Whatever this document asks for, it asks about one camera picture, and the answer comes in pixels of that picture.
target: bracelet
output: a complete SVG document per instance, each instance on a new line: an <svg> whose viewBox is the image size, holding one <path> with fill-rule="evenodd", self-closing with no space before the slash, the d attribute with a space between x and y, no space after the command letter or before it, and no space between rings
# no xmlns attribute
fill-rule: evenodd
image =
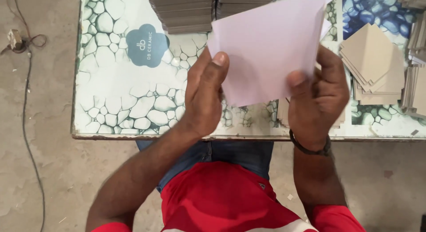
<svg viewBox="0 0 426 232"><path fill-rule="evenodd" d="M290 129L290 140L294 144L296 148L298 148L301 152L307 154L307 155L321 155L321 156L330 156L330 150L331 150L331 140L330 137L327 135L327 139L325 142L324 149L320 151L310 151L303 147L294 137L293 131Z"/></svg>

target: concrete floor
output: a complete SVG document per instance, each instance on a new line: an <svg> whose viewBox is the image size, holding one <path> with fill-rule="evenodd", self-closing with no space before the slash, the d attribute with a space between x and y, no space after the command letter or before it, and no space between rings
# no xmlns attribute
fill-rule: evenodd
<svg viewBox="0 0 426 232"><path fill-rule="evenodd" d="M100 185L137 151L136 144L78 141L69 133L79 0L18 1L32 34L49 38L43 50L34 50L26 125L46 194L44 231L83 231ZM6 45L9 29L25 29L4 0L0 15L0 45ZM0 231L38 231L41 195L21 131L28 58L8 52L0 57L0 65ZM419 231L426 213L425 148L421 143L334 143L351 211L367 231ZM291 150L289 143L275 144L271 184L278 200L304 218ZM393 175L385 178L385 171ZM159 231L160 208L154 191L137 213L135 231Z"/></svg>

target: red t-shirt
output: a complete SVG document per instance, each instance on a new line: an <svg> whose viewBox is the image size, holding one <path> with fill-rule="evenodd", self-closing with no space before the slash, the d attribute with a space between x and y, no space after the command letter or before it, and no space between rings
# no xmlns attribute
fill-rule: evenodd
<svg viewBox="0 0 426 232"><path fill-rule="evenodd" d="M269 181L225 162L197 163L175 176L161 197L163 231L365 232L348 208L317 206L312 225L280 205ZM109 223L93 232L130 232Z"/></svg>

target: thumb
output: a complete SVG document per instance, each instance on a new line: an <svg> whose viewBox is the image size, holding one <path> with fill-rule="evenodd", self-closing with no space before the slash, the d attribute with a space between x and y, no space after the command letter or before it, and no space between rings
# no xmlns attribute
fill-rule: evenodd
<svg viewBox="0 0 426 232"><path fill-rule="evenodd" d="M225 52L217 53L204 69L200 79L199 89L218 92L228 74L229 57Z"/></svg>
<svg viewBox="0 0 426 232"><path fill-rule="evenodd" d="M302 71L293 71L287 76L286 81L290 88L291 100L312 103L312 91L305 73Z"/></svg>

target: blue jeans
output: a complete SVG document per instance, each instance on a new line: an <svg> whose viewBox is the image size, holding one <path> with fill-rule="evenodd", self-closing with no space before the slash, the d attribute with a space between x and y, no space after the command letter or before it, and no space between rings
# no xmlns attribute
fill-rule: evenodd
<svg viewBox="0 0 426 232"><path fill-rule="evenodd" d="M139 150L152 141L136 141ZM269 163L274 142L197 142L179 157L176 164L164 175L157 186L161 193L177 174L191 169L198 162L223 161L243 168L269 180Z"/></svg>

